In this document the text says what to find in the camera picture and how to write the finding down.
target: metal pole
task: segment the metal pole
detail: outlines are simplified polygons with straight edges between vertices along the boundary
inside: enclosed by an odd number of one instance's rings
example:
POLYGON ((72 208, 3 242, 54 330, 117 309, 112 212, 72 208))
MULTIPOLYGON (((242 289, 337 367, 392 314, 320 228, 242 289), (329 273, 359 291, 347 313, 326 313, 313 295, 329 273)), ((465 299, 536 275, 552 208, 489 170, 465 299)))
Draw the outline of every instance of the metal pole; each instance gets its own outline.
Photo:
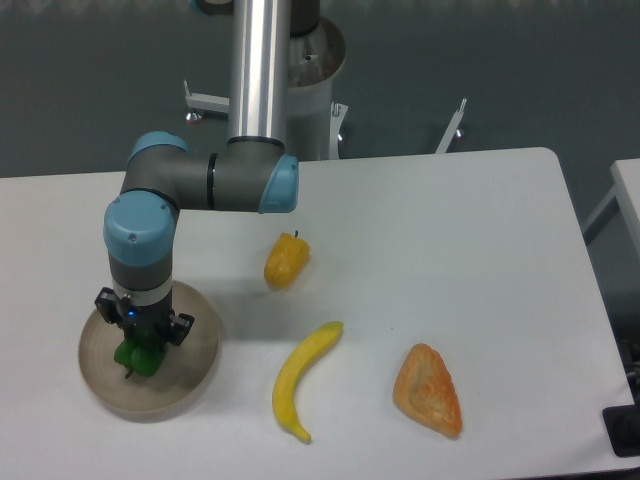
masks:
POLYGON ((234 17, 229 140, 284 143, 291 0, 236 0, 234 17))

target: banana tip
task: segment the banana tip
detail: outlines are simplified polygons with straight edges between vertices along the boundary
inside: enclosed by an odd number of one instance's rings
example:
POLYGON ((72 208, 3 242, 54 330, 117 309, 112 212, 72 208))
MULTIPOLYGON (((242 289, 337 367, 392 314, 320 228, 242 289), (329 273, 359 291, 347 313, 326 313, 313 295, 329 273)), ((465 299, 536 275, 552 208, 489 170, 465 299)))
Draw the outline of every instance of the banana tip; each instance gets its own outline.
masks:
POLYGON ((291 433, 302 443, 309 445, 311 443, 311 434, 307 432, 304 428, 293 428, 291 433))

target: silver cylinder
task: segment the silver cylinder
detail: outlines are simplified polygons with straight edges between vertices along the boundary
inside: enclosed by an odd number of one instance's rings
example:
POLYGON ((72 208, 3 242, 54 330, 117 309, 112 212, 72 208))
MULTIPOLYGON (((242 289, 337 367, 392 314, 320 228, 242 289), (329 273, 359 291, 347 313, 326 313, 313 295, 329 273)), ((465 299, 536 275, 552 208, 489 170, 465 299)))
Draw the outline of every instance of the silver cylinder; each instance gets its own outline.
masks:
POLYGON ((290 0, 236 0, 229 138, 285 139, 290 0))
POLYGON ((287 153, 299 160, 329 158, 332 84, 346 55, 344 38, 333 23, 289 41, 287 153))

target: white table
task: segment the white table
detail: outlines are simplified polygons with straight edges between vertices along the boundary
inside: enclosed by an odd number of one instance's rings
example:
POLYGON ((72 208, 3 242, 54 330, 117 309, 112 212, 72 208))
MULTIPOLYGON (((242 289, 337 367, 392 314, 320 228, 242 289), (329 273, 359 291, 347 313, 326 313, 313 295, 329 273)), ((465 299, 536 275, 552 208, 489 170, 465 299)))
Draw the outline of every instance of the white table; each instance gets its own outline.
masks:
POLYGON ((289 215, 183 212, 174 278, 218 309, 211 383, 136 424, 83 383, 77 346, 110 275, 102 216, 122 174, 0 180, 0 478, 488 479, 637 467, 601 410, 630 404, 555 155, 544 149, 303 164, 289 215), (262 267, 282 231, 312 258, 288 291, 262 267), (342 320, 299 386, 311 445, 271 412, 294 345, 342 320), (392 403, 409 348, 436 348, 464 429, 451 441, 392 403))

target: bread slice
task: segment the bread slice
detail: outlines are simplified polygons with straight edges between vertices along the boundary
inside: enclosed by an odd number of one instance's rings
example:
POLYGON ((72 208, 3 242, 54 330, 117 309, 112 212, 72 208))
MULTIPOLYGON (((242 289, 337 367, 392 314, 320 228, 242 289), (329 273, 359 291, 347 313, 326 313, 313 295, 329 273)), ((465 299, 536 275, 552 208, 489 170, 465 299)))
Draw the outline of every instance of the bread slice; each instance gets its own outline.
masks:
POLYGON ((462 430, 462 415, 451 375, 434 349, 414 345, 398 372, 393 401, 409 418, 449 438, 462 430))

